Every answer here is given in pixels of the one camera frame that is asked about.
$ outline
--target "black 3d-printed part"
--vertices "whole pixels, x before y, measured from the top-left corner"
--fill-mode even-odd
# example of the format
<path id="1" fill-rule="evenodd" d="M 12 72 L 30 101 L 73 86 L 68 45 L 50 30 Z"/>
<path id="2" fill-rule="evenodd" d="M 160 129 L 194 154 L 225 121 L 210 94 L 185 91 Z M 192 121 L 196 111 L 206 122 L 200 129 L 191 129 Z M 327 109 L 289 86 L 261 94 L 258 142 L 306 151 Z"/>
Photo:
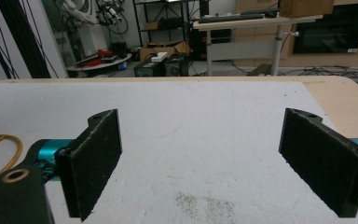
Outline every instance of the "black 3d-printed part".
<path id="1" fill-rule="evenodd" d="M 18 165 L 0 174 L 0 223 L 54 223 L 38 167 Z"/>
<path id="2" fill-rule="evenodd" d="M 286 108 L 280 152 L 339 217 L 358 210 L 358 145 L 322 124 L 322 118 Z"/>
<path id="3" fill-rule="evenodd" d="M 100 198 L 121 154 L 117 110 L 89 118 L 89 127 L 55 153 L 70 217 L 85 220 Z"/>

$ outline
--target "black box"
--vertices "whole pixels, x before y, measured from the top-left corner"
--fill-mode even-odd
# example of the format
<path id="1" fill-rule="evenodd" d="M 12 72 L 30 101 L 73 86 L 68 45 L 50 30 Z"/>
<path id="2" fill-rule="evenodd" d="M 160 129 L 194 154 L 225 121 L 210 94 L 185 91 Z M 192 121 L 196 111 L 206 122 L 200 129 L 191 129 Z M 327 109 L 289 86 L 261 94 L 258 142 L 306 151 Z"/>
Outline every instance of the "black box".
<path id="1" fill-rule="evenodd" d="M 171 56 L 165 62 L 165 75 L 167 77 L 187 77 L 189 61 L 185 53 Z"/>
<path id="2" fill-rule="evenodd" d="M 193 49 L 191 56 L 196 61 L 206 61 L 206 31 L 192 30 L 190 33 L 190 47 Z M 211 43 L 231 42 L 231 29 L 211 31 Z"/>
<path id="3" fill-rule="evenodd" d="M 136 77 L 165 77 L 164 62 L 154 63 L 150 59 L 133 68 Z"/>

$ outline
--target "shelf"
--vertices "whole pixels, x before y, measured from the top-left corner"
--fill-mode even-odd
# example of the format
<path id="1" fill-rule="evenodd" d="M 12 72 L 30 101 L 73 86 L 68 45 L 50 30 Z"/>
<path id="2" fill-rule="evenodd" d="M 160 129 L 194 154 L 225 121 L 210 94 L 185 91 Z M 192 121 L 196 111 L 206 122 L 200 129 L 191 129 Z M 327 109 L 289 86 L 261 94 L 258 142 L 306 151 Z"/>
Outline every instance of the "shelf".
<path id="1" fill-rule="evenodd" d="M 180 31 L 182 31 L 183 40 L 186 40 L 186 32 L 189 32 L 189 28 L 186 27 L 186 22 L 190 21 L 189 9 L 188 9 L 188 3 L 187 3 L 188 1 L 167 2 L 167 1 L 157 1 L 157 0 L 152 0 L 152 1 L 132 0 L 134 12 L 135 12 L 136 25 L 138 28 L 138 36 L 139 36 L 141 46 L 144 44 L 144 39 L 145 39 L 145 37 L 142 34 L 147 33 L 148 42 L 150 43 L 150 42 L 153 42 L 151 33 L 156 32 L 156 31 L 168 31 L 167 32 L 168 40 L 172 41 L 171 31 L 180 30 Z M 153 18 L 151 18 L 148 15 L 148 11 L 151 8 L 153 8 L 153 9 L 160 8 L 160 11 L 157 14 L 157 16 L 155 16 Z M 139 17 L 145 18 L 145 22 L 157 21 L 158 18 L 169 18 L 170 17 L 169 12 L 171 12 L 171 14 L 174 13 L 175 14 L 175 15 L 173 15 L 174 17 L 178 17 L 178 18 L 182 19 L 182 24 L 180 27 L 159 28 L 159 29 L 155 29 L 155 30 L 141 29 L 144 27 L 141 27 L 142 25 L 140 24 L 140 21 L 144 21 L 144 20 L 140 20 Z"/>
<path id="2" fill-rule="evenodd" d="M 85 66 L 85 67 L 74 67 L 74 66 L 69 66 L 66 67 L 67 71 L 72 71 L 72 72 L 80 72 L 80 71 L 88 71 L 88 70 L 94 70 L 94 69 L 99 69 L 99 68 L 105 68 L 108 66 L 112 66 L 118 63 L 124 63 L 126 62 L 129 58 L 131 57 L 131 54 L 127 54 L 127 57 L 125 57 L 124 59 L 120 59 L 120 60 L 116 60 L 113 63 L 101 63 L 95 66 Z"/>
<path id="3" fill-rule="evenodd" d="M 183 30 L 183 27 L 178 27 L 178 28 L 165 28 L 165 29 L 157 29 L 157 30 L 140 30 L 139 32 L 153 32 L 153 31 L 170 31 L 170 30 Z"/>

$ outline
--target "metal rack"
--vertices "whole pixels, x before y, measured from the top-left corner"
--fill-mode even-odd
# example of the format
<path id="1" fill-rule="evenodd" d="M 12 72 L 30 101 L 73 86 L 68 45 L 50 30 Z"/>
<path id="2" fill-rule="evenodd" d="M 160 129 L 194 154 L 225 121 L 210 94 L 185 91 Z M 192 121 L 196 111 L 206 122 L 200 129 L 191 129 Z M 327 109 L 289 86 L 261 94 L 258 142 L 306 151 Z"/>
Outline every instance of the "metal rack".
<path id="1" fill-rule="evenodd" d="M 182 18 L 183 22 L 182 22 L 182 26 L 180 27 L 182 29 L 182 35 L 183 35 L 183 39 L 186 40 L 186 34 L 188 34 L 189 32 L 189 25 L 187 23 L 190 22 L 190 15 L 189 15 L 189 10 L 188 10 L 188 4 L 187 2 L 166 2 L 166 1 L 146 1 L 146 0 L 132 0 L 133 2 L 133 9 L 135 12 L 135 19 L 136 19 L 136 26 L 138 28 L 138 36 L 139 36 L 139 42 L 141 44 L 141 46 L 144 45 L 144 41 L 143 41 L 143 36 L 142 33 L 147 33 L 148 36 L 148 42 L 152 42 L 152 32 L 156 32 L 156 31 L 166 31 L 168 33 L 168 38 L 171 41 L 172 40 L 172 34 L 171 34 L 171 30 L 174 29 L 169 29 L 169 28 L 161 28 L 161 29 L 156 29 L 156 30 L 145 30 L 145 29 L 141 29 L 141 25 L 140 25 L 140 11 L 144 13 L 143 16 L 145 16 L 145 21 L 146 22 L 150 22 L 150 21 L 155 21 L 158 17 L 161 16 L 162 13 L 165 14 L 165 16 L 167 18 L 169 18 L 169 11 L 173 12 L 174 14 L 176 14 L 177 17 Z M 180 15 L 178 15 L 174 10 L 173 10 L 173 6 L 179 7 L 180 8 Z M 150 15 L 148 14 L 148 7 L 160 7 L 160 11 L 158 13 L 158 15 L 154 18 L 151 19 Z"/>

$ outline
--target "floor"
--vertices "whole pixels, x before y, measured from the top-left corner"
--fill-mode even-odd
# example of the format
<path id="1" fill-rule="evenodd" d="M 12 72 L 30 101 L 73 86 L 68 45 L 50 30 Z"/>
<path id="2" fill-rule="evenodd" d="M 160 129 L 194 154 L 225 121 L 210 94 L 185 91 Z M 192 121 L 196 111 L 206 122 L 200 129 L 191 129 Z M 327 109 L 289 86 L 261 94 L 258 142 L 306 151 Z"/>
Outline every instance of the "floor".
<path id="1" fill-rule="evenodd" d="M 128 62 L 127 69 L 123 71 L 109 72 L 109 74 L 99 75 L 97 77 L 135 77 L 133 68 L 139 62 Z M 236 67 L 231 61 L 213 62 L 213 76 L 219 77 L 240 77 L 248 76 L 248 73 L 253 71 L 253 67 Z M 358 82 L 358 68 L 351 68 L 344 72 L 343 68 L 329 67 L 329 68 L 311 68 L 311 67 L 290 67 L 280 68 L 279 76 L 337 76 L 349 77 Z M 206 62 L 193 62 L 188 69 L 191 76 L 205 76 L 207 72 Z"/>

